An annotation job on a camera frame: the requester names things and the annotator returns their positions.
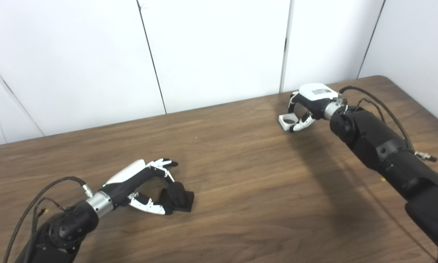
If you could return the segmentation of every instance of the black robotic arm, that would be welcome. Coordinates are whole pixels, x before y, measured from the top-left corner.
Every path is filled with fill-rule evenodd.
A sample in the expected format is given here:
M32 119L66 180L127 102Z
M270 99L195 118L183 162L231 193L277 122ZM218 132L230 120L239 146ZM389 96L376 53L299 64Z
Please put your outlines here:
M301 119L293 113L296 103L308 109ZM286 119L296 123L289 125ZM373 113L360 106L348 106L341 94L322 84L303 85L292 93L289 113L279 117L284 130L291 132L302 130L318 119L329 120L331 131L367 168L381 174L407 201L407 214L438 246L438 173L421 160L436 161L436 158L416 153L408 140Z

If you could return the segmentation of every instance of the robotic hand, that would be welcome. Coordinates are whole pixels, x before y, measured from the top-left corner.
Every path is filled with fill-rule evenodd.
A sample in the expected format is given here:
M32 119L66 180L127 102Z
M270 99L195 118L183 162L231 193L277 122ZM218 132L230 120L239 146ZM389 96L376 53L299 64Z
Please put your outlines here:
M368 92L349 86L337 93L316 83L302 85L299 91L292 93L288 113L279 116L282 128L296 132L310 126L315 120L328 120L331 131L359 160L367 168L381 174L407 201L407 214L438 246L438 173L422 162L436 161L436 158L414 151L403 128L404 138L401 138L373 113L360 106L348 106L346 100L342 99L342 93L348 89L371 96L401 128L391 111ZM302 118L293 113L297 103L308 110Z
M95 230L99 219L119 206L130 205L136 209L170 215L173 210L191 211L194 193L185 191L175 182L167 167L178 163L159 159L146 165L137 160L112 176L95 195L84 185L89 198L50 217L18 256L16 263L72 263L87 234ZM136 188L153 177L164 178L169 187L162 190L159 202L136 192Z

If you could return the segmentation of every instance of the wooden table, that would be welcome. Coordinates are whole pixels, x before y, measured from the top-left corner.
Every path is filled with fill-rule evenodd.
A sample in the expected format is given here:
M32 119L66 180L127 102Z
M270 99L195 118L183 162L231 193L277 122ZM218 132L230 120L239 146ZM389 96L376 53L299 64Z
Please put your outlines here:
M357 85L397 115L414 146L438 157L438 120L381 76ZM346 93L356 104L362 96ZM195 193L191 213L121 207L82 245L79 263L433 262L434 245L404 200L366 169L321 120L284 132L289 93L0 145L0 262L23 210L51 181L79 176L93 190L137 159L171 158ZM428 163L438 171L438 163ZM141 191L157 197L164 183ZM85 198L73 182L48 192L64 206ZM56 209L47 203L50 213ZM11 256L28 239L24 222Z

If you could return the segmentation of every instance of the white robotic hand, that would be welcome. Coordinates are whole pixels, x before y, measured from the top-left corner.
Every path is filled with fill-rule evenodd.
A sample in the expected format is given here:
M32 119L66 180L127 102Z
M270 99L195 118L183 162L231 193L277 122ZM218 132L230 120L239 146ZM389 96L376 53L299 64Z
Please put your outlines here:
M153 176L165 178L165 180L171 184L175 182L175 180L165 167L173 167L177 165L178 163L175 161L162 158L156 161L151 161L146 167L152 171ZM128 198L131 200L130 205L132 207L148 213L170 215L173 212L171 208L164 207L160 203L153 201L152 198L140 193L132 193Z
M149 213L160 215L172 214L172 208L155 202L152 198L138 193L135 190L154 176L164 178L169 185L175 183L167 167L177 165L177 162L166 158L151 161L147 165L144 160L137 160L112 176L112 178L103 185L98 194L106 195L105 200L112 202L113 210L119 205L131 205L136 209Z
M332 105L331 102L334 102L334 105L339 105L334 106L334 110L336 110L341 106L342 99L337 92L326 85L320 83L302 85L290 96L287 114L279 115L279 123L284 130L290 132L302 130L315 120L325 118L326 110ZM295 105L298 103L308 110L301 118L298 118L294 113Z

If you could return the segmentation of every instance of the white wall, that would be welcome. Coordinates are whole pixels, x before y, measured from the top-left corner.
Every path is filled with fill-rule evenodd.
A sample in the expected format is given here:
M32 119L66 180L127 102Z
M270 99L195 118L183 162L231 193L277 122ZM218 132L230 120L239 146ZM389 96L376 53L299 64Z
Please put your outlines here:
M353 79L382 0L294 0L284 79L290 0L140 4L164 101L136 0L0 0L0 90L13 102L0 112L24 114L19 136L275 94L281 80L288 91Z
M279 92L289 0L157 0L142 17L167 113Z
M438 118L438 0L386 0L360 77L384 75Z
M383 0L295 0L283 91L357 78Z
M0 74L45 135L165 114L136 0L0 0Z
M0 144L41 136L30 116L0 78Z

